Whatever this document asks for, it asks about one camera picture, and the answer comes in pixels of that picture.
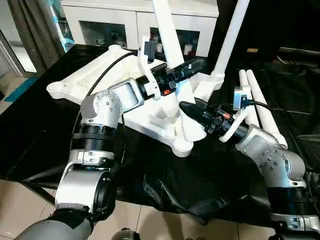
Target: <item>black cable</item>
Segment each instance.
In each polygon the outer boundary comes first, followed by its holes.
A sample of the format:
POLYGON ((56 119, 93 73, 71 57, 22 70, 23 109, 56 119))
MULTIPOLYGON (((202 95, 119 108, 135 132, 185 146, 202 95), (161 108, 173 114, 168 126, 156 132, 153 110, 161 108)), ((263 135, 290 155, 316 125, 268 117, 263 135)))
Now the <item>black cable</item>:
POLYGON ((121 115, 121 120, 122 120, 122 128, 123 128, 123 151, 122 151, 122 158, 121 158, 121 162, 119 165, 118 170, 120 170, 123 162, 124 162, 124 158, 125 158, 125 154, 126 154, 126 149, 127 149, 127 141, 126 141, 126 125, 125 125, 125 119, 124 119, 124 115, 121 115))
POLYGON ((261 107, 264 107, 264 108, 270 110, 271 112, 273 111, 271 107, 269 107, 267 104, 265 104, 263 102, 250 100, 249 105, 259 105, 261 107))
MULTIPOLYGON (((99 82, 101 81, 101 79, 110 71, 110 69, 112 69, 117 63, 119 63, 122 59, 125 59, 126 57, 129 57, 131 55, 135 55, 134 52, 128 52, 127 54, 119 57, 117 60, 115 60, 113 63, 110 64, 110 66, 107 67, 106 70, 104 70, 104 72, 98 77, 98 79, 94 82, 94 84, 92 85, 92 87, 90 88, 90 90, 88 91, 88 93, 86 94, 85 97, 88 97, 91 95, 91 93, 93 92, 93 90, 96 88, 96 86, 99 84, 99 82)), ((77 127, 77 124, 79 122, 79 119, 80 119, 80 110, 75 118, 75 121, 74 121, 74 124, 73 124, 73 127, 72 127, 72 135, 75 133, 75 130, 76 130, 76 127, 77 127)), ((69 147, 69 150, 71 151, 71 148, 72 148, 72 140, 70 141, 70 147, 69 147)))

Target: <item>white cylindrical rod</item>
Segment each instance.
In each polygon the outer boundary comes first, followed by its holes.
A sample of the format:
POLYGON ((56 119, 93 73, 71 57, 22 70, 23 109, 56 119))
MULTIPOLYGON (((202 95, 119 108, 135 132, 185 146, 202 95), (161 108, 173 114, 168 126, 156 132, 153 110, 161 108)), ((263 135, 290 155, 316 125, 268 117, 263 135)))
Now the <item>white cylindrical rod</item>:
POLYGON ((153 10, 163 45, 166 63, 169 69, 183 64, 179 39, 167 0, 152 0, 153 10))
MULTIPOLYGON (((242 69, 239 71, 239 78, 240 78, 240 85, 241 86, 249 85, 249 82, 247 79, 247 74, 246 74, 245 70, 242 69)), ((250 100, 253 99, 251 92, 248 93, 248 99, 250 99, 250 100)), ((254 124, 254 125, 260 127, 255 106, 248 106, 248 115, 245 117, 245 123, 248 125, 254 124)))
POLYGON ((218 60, 216 61, 214 70, 212 72, 212 74, 217 76, 217 78, 224 78, 225 76, 225 70, 237 40, 237 36, 244 20, 249 2, 250 0, 238 0, 236 3, 228 32, 226 33, 218 60))
MULTIPOLYGON (((256 102, 261 102, 267 104, 266 99, 260 89, 260 86, 257 82, 257 79, 252 72, 252 70, 246 71, 247 79, 249 85, 251 87, 252 97, 256 102)), ((262 128, 267 131, 268 133, 272 134, 279 142, 279 144, 284 147, 285 149, 288 148, 287 141, 284 136, 281 135, 277 124, 272 116, 271 112, 263 106, 256 106, 256 109, 259 114, 259 119, 262 124, 262 128)))

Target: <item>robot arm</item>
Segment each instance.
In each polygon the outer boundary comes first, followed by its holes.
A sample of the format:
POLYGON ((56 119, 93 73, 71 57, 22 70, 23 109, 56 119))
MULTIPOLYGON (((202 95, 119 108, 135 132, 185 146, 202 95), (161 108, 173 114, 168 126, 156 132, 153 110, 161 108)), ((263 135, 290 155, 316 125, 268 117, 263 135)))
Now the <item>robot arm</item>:
MULTIPOLYGON (((219 106, 204 102, 181 102, 179 106, 209 134, 223 136, 235 121, 219 106)), ((288 239, 290 234, 294 234, 294 239, 319 238, 320 221, 303 178, 305 164, 301 157, 282 148, 274 136, 254 124, 241 123, 232 139, 237 143, 236 149, 255 162, 264 178, 271 204, 270 218, 280 233, 273 239, 288 239)))
MULTIPOLYGON (((173 69, 164 63, 151 69, 151 73, 160 95, 166 96, 175 92, 177 83, 195 75, 205 65, 201 58, 173 69)), ((129 78, 82 101, 80 128, 72 136, 69 160, 55 195, 56 211, 16 239, 86 240, 94 225, 111 215, 117 191, 114 178, 119 167, 114 154, 118 121, 123 113, 153 98, 152 87, 154 84, 146 76, 129 78)))

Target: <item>table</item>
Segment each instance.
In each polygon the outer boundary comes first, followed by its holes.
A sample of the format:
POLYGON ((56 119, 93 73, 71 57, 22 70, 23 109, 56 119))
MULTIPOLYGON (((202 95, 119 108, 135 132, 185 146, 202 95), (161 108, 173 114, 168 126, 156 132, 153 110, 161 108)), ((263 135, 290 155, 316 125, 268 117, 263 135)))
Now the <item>table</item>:
MULTIPOLYGON (((0 115, 0 178, 20 182, 51 203, 44 188, 56 189, 69 156, 69 143, 79 105, 52 99, 46 87, 95 59, 106 49, 76 45, 0 115)), ((320 186, 319 74, 304 66, 241 62, 231 59, 221 90, 210 103, 232 103, 238 71, 253 69, 275 121, 296 152, 290 134, 302 149, 312 188, 320 186)), ((196 142, 192 153, 178 158, 172 150, 127 128, 127 151, 117 199, 161 211, 190 213, 203 223, 211 218, 269 226, 269 201, 255 164, 232 143, 216 136, 196 142)), ((115 138, 121 156, 122 128, 115 138)))

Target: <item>gray curtain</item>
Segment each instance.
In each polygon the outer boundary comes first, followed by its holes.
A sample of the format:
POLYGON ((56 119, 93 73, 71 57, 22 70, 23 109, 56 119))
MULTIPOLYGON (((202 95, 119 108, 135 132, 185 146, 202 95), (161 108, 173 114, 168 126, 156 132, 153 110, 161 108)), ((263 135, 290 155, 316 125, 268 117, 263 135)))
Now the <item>gray curtain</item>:
POLYGON ((22 43, 41 76, 64 54, 43 0, 7 0, 22 43))

